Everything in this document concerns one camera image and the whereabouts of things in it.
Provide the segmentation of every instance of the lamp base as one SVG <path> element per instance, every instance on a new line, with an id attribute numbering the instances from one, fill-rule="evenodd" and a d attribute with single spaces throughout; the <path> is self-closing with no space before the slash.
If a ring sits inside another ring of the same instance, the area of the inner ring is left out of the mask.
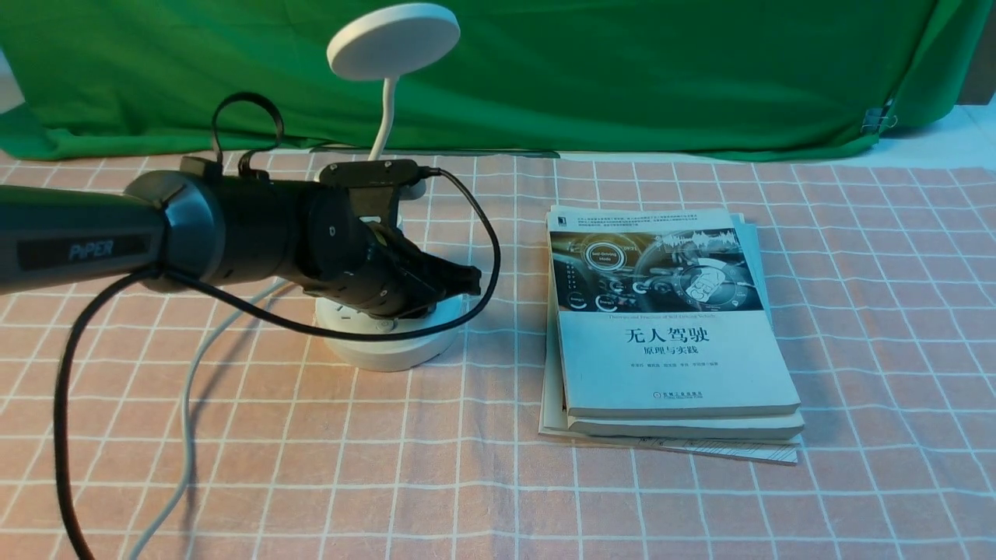
<path id="1" fill-rule="evenodd" d="M 457 319 L 462 311 L 462 297 L 439 302 L 435 311 L 421 319 L 381 321 L 352 308 L 319 298 L 315 315 L 323 329 L 356 334 L 406 333 L 441 325 Z M 329 348 L 344 362 L 361 370 L 402 372 L 439 356 L 453 344 L 459 329 L 406 341 L 351 342 L 325 339 Z"/>

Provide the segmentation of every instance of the piper logo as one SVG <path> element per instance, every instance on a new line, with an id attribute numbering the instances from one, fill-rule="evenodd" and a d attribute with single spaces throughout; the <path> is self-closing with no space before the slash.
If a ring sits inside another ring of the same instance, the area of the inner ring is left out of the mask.
<path id="1" fill-rule="evenodd" d="M 110 257 L 114 252 L 114 248 L 115 241 L 113 239 L 73 243 L 69 246 L 69 260 L 73 262 L 97 257 Z"/>

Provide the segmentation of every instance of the gray cable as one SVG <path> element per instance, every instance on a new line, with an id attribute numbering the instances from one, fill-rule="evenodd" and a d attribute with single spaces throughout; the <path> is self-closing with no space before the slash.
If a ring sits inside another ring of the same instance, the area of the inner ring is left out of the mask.
<path id="1" fill-rule="evenodd" d="M 266 299 L 268 296 L 280 291 L 285 288 L 290 282 L 281 281 L 273 286 L 263 290 L 262 292 L 256 294 L 249 300 L 249 303 L 256 305 L 259 302 Z M 228 316 L 228 319 L 218 325 L 214 331 L 208 336 L 204 342 L 201 343 L 200 348 L 197 349 L 197 354 L 194 355 L 193 360 L 190 362 L 190 369 L 187 371 L 186 385 L 183 387 L 183 402 L 181 403 L 180 410 L 180 421 L 181 429 L 183 430 L 183 474 L 180 476 L 179 482 L 176 484 L 176 490 L 173 492 L 173 496 L 169 498 L 165 507 L 159 512 L 159 515 L 149 524 L 145 532 L 141 534 L 138 541 L 135 542 L 134 546 L 131 548 L 131 552 L 128 555 L 130 560 L 137 560 L 138 555 L 141 554 L 142 549 L 148 544 L 152 536 L 155 535 L 155 531 L 159 530 L 159 526 L 166 520 L 167 517 L 173 512 L 173 508 L 179 503 L 180 498 L 183 497 L 183 493 L 186 491 L 187 486 L 190 484 L 190 475 L 193 472 L 193 457 L 194 457 L 194 437 L 193 437 L 193 426 L 190 425 L 190 392 L 193 388 L 193 378 L 197 374 L 197 368 L 200 366 L 200 361 L 204 359 L 204 355 L 211 348 L 211 345 L 218 340 L 225 330 L 232 326 L 235 321 L 242 315 L 242 311 L 235 311 Z"/>

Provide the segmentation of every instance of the book cover illustration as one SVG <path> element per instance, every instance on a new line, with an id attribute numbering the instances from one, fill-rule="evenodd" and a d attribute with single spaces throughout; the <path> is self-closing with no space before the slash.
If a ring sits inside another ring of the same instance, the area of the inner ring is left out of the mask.
<path id="1" fill-rule="evenodd" d="M 564 310 L 702 313 L 762 310 L 747 259 L 730 228 L 662 233 L 551 231 Z"/>

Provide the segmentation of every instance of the black strap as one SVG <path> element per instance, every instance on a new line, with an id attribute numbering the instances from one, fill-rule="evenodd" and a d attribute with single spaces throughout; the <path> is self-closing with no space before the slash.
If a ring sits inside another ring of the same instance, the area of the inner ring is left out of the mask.
<path id="1" fill-rule="evenodd" d="M 225 164 L 224 153 L 221 150 L 221 142 L 218 141 L 218 116 L 221 115 L 221 110 L 225 109 L 229 105 L 232 105 L 233 103 L 238 103 L 240 101 L 252 103 L 262 108 L 268 114 L 270 114 L 270 118 L 273 119 L 273 125 L 277 129 L 276 139 L 274 140 L 272 146 L 264 149 L 250 149 L 249 151 L 246 151 L 244 154 L 242 154 L 241 158 L 239 158 L 239 167 L 238 167 L 239 176 L 243 178 L 249 178 L 253 176 L 266 178 L 268 176 L 266 171 L 253 169 L 250 165 L 250 161 L 252 159 L 252 156 L 255 155 L 256 153 L 259 153 L 260 151 L 269 151 L 271 149 L 279 147 L 280 144 L 283 143 L 284 118 L 281 117 L 280 110 L 277 109 L 277 106 L 274 105 L 273 102 L 271 102 L 270 100 L 266 99 L 265 97 L 259 94 L 255 94 L 252 92 L 239 92 L 237 94 L 232 94 L 227 98 L 225 98 L 224 101 L 222 101 L 221 104 L 218 105 L 218 108 L 214 110 L 214 117 L 211 118 L 211 148 L 214 150 L 214 157 L 215 159 L 217 159 L 219 165 L 223 166 Z"/>

